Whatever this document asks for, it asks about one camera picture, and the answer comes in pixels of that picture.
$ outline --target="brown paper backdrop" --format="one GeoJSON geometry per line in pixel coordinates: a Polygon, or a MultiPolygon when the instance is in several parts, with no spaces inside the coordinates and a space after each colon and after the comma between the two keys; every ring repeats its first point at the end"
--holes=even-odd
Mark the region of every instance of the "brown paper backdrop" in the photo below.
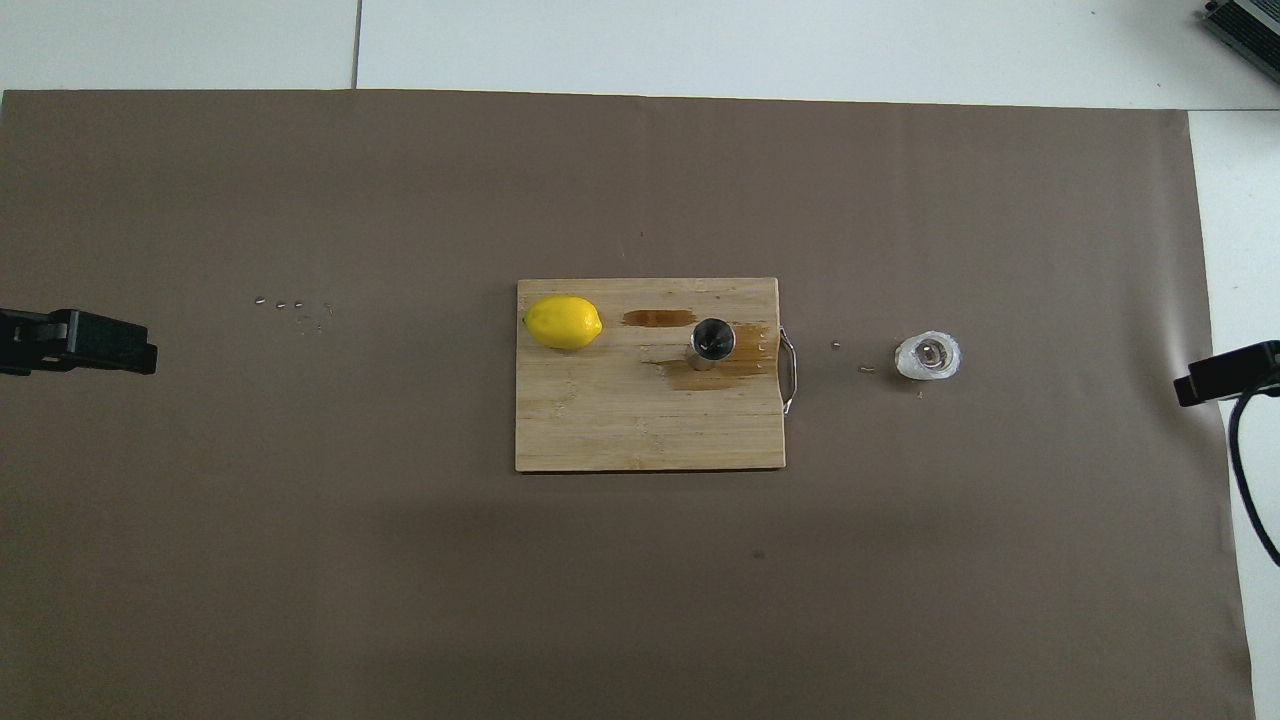
{"type": "Polygon", "coordinates": [[[0,158],[3,305],[160,346],[0,378],[9,716],[1252,716],[1184,113],[9,92],[0,158]],[[780,279],[788,468],[517,475],[516,279],[662,275],[780,279]]]}

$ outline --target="cutting board handle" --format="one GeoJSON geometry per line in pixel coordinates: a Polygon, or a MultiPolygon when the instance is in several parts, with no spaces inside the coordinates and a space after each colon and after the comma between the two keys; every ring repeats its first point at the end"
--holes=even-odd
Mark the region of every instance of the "cutting board handle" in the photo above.
{"type": "Polygon", "coordinates": [[[791,360],[787,373],[787,392],[782,396],[782,414],[786,415],[791,413],[791,401],[796,398],[796,391],[800,389],[800,382],[796,379],[796,366],[799,361],[796,360],[796,346],[791,345],[791,338],[787,337],[787,331],[782,325],[778,325],[778,338],[780,345],[786,348],[787,357],[791,360]]]}

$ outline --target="liquid stain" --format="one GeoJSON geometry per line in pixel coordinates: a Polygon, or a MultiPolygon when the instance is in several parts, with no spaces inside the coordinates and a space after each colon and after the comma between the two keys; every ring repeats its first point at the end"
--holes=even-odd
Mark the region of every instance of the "liquid stain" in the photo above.
{"type": "Polygon", "coordinates": [[[698,322],[692,310],[631,310],[622,324],[640,328],[681,328],[698,322]]]}
{"type": "MultiPolygon", "coordinates": [[[[733,332],[740,336],[765,332],[755,323],[730,323],[733,332]]],[[[733,348],[732,355],[721,360],[710,370],[695,370],[689,366],[689,361],[681,357],[672,360],[644,360],[646,365],[654,365],[666,378],[667,384],[681,391],[728,389],[749,380],[756,375],[768,375],[777,368],[777,346],[769,345],[742,345],[733,348]]]]}

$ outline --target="lemon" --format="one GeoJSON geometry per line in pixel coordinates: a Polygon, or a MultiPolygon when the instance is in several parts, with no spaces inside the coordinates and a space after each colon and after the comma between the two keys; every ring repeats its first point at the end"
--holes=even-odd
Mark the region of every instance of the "lemon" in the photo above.
{"type": "Polygon", "coordinates": [[[525,313],[525,327],[534,340],[557,350],[581,350],[604,327],[595,305],[582,297],[544,297],[525,313]]]}

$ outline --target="bamboo cutting board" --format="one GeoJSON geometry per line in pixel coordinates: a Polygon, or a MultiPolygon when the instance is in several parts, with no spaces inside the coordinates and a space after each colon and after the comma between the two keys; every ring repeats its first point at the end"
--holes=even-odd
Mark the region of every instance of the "bamboo cutting board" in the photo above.
{"type": "Polygon", "coordinates": [[[786,465],[776,278],[526,279],[516,306],[516,470],[741,470],[786,465]],[[543,347],[520,319],[577,295],[604,331],[543,347]],[[694,325],[733,325],[733,354],[694,370],[694,325]]]}

